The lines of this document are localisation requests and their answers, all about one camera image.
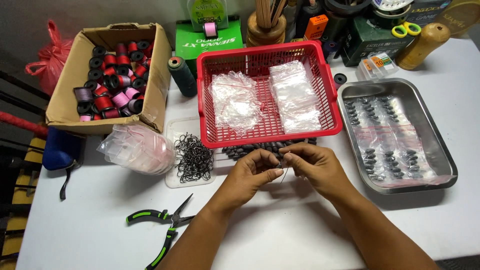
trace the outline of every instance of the stainless steel tray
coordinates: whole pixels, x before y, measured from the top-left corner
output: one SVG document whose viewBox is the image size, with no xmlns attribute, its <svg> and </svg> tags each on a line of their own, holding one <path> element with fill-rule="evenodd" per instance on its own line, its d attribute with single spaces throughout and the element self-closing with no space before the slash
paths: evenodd
<svg viewBox="0 0 480 270">
<path fill-rule="evenodd" d="M 392 95 L 395 98 L 398 98 L 403 105 L 404 114 L 415 127 L 417 135 L 422 141 L 423 150 L 429 166 L 435 171 L 435 173 L 437 173 L 437 175 L 455 175 L 455 177 L 448 182 L 439 185 L 422 184 L 402 187 L 380 187 L 369 179 L 357 140 L 353 133 L 352 125 L 348 119 L 347 109 L 345 108 L 343 99 L 387 95 Z M 370 188 L 382 194 L 396 194 L 448 188 L 455 184 L 457 180 L 456 175 L 458 175 L 456 165 L 442 139 L 442 136 L 438 132 L 437 126 L 433 122 L 432 116 L 428 112 L 420 93 L 411 82 L 400 78 L 392 78 L 381 79 L 375 82 L 363 81 L 346 83 L 338 89 L 337 103 L 356 157 L 360 175 L 362 180 Z"/>
</svg>

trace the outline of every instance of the person's right hand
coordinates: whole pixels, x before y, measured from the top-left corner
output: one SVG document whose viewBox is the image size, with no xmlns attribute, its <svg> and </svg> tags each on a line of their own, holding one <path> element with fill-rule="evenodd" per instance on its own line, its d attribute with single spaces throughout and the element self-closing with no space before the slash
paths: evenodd
<svg viewBox="0 0 480 270">
<path fill-rule="evenodd" d="M 297 143 L 281 148 L 279 152 L 285 154 L 284 159 L 293 167 L 295 175 L 307 177 L 326 199 L 343 198 L 357 191 L 332 149 Z"/>
</svg>

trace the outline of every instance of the needle nose pliers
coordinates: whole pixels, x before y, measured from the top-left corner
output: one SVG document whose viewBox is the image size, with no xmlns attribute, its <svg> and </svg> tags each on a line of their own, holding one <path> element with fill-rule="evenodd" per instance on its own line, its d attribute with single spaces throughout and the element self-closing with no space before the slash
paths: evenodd
<svg viewBox="0 0 480 270">
<path fill-rule="evenodd" d="M 151 264 L 149 264 L 149 265 L 147 265 L 147 267 L 145 267 L 145 270 L 153 270 L 160 263 L 160 261 L 165 257 L 167 252 L 170 250 L 173 238 L 175 238 L 175 236 L 177 236 L 177 234 L 178 234 L 178 232 L 175 231 L 177 229 L 178 225 L 180 225 L 180 223 L 183 223 L 185 221 L 189 221 L 189 220 L 191 220 L 195 217 L 195 216 L 189 216 L 189 217 L 185 217 L 185 218 L 180 217 L 180 212 L 183 210 L 185 205 L 188 203 L 188 201 L 190 200 L 192 195 L 190 195 L 180 205 L 180 207 L 173 213 L 173 215 L 169 215 L 167 210 L 163 210 L 162 212 L 160 212 L 160 211 L 153 210 L 153 209 L 147 209 L 147 210 L 137 211 L 137 212 L 135 212 L 132 215 L 127 217 L 127 223 L 132 222 L 132 221 L 137 221 L 137 220 L 142 221 L 145 217 L 154 217 L 154 218 L 161 219 L 161 220 L 168 220 L 168 221 L 171 220 L 172 221 L 172 225 L 170 226 L 170 228 L 167 231 L 167 237 L 165 238 L 165 242 L 163 244 L 162 250 L 160 251 L 160 254 L 158 254 L 156 259 Z"/>
</svg>

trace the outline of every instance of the blue pouch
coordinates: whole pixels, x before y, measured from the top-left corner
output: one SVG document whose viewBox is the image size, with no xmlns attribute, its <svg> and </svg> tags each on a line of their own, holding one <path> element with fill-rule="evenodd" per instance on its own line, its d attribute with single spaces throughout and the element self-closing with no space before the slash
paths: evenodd
<svg viewBox="0 0 480 270">
<path fill-rule="evenodd" d="M 43 152 L 42 164 L 49 171 L 66 170 L 67 179 L 60 189 L 60 199 L 65 200 L 65 189 L 67 187 L 70 174 L 75 165 L 77 165 L 84 138 L 69 134 L 63 130 L 54 127 L 48 127 L 47 142 Z"/>
</svg>

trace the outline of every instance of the orange box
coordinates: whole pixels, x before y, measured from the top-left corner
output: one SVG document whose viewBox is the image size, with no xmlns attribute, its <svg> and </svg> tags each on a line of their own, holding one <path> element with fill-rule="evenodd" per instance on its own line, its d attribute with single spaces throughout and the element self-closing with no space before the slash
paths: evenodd
<svg viewBox="0 0 480 270">
<path fill-rule="evenodd" d="M 310 18 L 310 20 L 308 21 L 307 30 L 305 31 L 305 35 L 303 36 L 303 40 L 320 38 L 324 33 L 327 22 L 328 18 L 325 15 Z"/>
</svg>

